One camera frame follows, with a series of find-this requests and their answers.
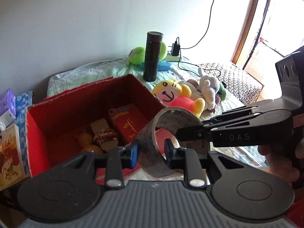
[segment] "human hand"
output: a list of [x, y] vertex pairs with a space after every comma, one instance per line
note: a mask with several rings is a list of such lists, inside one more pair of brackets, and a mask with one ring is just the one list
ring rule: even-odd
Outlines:
[[[262, 170], [284, 179], [289, 184], [299, 179], [300, 172], [298, 169], [292, 167], [291, 160], [284, 156], [277, 155], [270, 145], [258, 146], [257, 150], [261, 155], [265, 156], [268, 163], [268, 167]], [[299, 159], [304, 158], [304, 138], [297, 145], [295, 155]]]

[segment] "stuffed animal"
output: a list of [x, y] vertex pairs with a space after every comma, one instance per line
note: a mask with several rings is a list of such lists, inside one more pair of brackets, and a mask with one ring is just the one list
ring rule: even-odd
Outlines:
[[197, 87], [195, 87], [191, 82], [188, 81], [180, 81], [179, 84], [182, 85], [186, 85], [190, 88], [191, 90], [191, 96], [190, 99], [195, 101], [198, 98], [202, 98], [203, 99], [203, 95], [200, 91], [197, 90], [197, 87], [199, 86], [197, 83]]
[[152, 93], [164, 105], [185, 108], [197, 117], [200, 117], [205, 107], [205, 101], [202, 98], [198, 98], [195, 101], [191, 100], [191, 89], [187, 85], [180, 85], [177, 80], [158, 83]]
[[86, 132], [83, 132], [78, 135], [74, 135], [74, 137], [78, 141], [78, 143], [81, 145], [81, 147], [85, 147], [85, 146], [93, 143], [93, 137], [89, 133], [86, 133]]
[[[159, 60], [162, 61], [167, 56], [168, 49], [164, 42], [161, 43], [161, 51], [159, 54]], [[131, 50], [129, 54], [129, 62], [133, 65], [140, 65], [145, 61], [146, 49], [145, 47], [136, 47]]]
[[224, 101], [226, 99], [226, 95], [227, 95], [226, 94], [226, 87], [227, 87], [227, 85], [224, 82], [220, 82], [219, 91], [217, 92], [217, 94], [221, 98], [221, 101]]
[[201, 67], [199, 67], [198, 72], [201, 77], [199, 87], [206, 101], [207, 109], [214, 110], [216, 105], [215, 95], [219, 91], [220, 81], [215, 76], [203, 74]]

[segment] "power adapter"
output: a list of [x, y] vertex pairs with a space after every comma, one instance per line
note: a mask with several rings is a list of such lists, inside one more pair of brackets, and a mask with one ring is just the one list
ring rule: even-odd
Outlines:
[[181, 46], [177, 43], [177, 40], [176, 40], [175, 43], [172, 44], [171, 55], [178, 56], [180, 49], [181, 49]]

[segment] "black cable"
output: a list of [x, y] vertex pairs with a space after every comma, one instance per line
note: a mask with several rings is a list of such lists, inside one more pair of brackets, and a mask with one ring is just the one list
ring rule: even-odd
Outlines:
[[[196, 65], [196, 64], [193, 64], [193, 63], [189, 63], [189, 62], [181, 62], [181, 61], [167, 61], [167, 62], [170, 62], [170, 63], [187, 63], [187, 64], [190, 64], [190, 65], [193, 65], [193, 66], [200, 67], [199, 65]], [[189, 71], [189, 72], [195, 73], [195, 72], [193, 72], [193, 71], [191, 71], [191, 70], [187, 70], [187, 69], [182, 69], [182, 70], [185, 70], [185, 71]], [[202, 70], [204, 70], [204, 71], [213, 71], [213, 70], [219, 71], [219, 75], [216, 76], [217, 78], [220, 77], [221, 74], [222, 74], [221, 70], [218, 70], [218, 69], [204, 69], [204, 68], [202, 68]]]
[[177, 62], [177, 67], [178, 67], [179, 69], [181, 69], [181, 70], [185, 70], [185, 71], [194, 73], [194, 74], [196, 74], [198, 77], [200, 77], [199, 74], [197, 74], [196, 72], [194, 72], [194, 71], [192, 71], [192, 70], [182, 69], [182, 68], [179, 66], [179, 63], [180, 63], [180, 62], [181, 62], [181, 50], [180, 50], [180, 48], [179, 48], [179, 60], [178, 60], [178, 62]]
[[208, 29], [209, 29], [209, 26], [210, 26], [210, 20], [211, 20], [211, 12], [212, 12], [212, 7], [213, 7], [213, 4], [214, 4], [214, 0], [212, 1], [212, 4], [211, 4], [211, 7], [210, 7], [210, 15], [209, 15], [209, 22], [208, 22], [208, 26], [207, 26], [207, 30], [206, 30], [206, 32], [205, 32], [205, 34], [202, 36], [202, 38], [197, 42], [197, 44], [195, 44], [194, 46], [192, 46], [192, 47], [189, 47], [189, 48], [182, 48], [183, 50], [187, 50], [187, 49], [191, 49], [191, 48], [193, 48], [193, 47], [195, 47], [195, 46], [197, 46], [201, 41], [202, 41], [202, 39], [204, 38], [204, 36], [207, 34], [207, 32], [208, 32]]

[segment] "red box lining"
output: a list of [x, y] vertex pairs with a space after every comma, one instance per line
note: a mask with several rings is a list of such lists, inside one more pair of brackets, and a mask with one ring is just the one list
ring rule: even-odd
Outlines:
[[164, 105], [133, 75], [86, 84], [48, 98], [28, 109], [26, 130], [31, 176], [77, 155], [77, 130], [111, 108], [134, 103], [150, 121]]

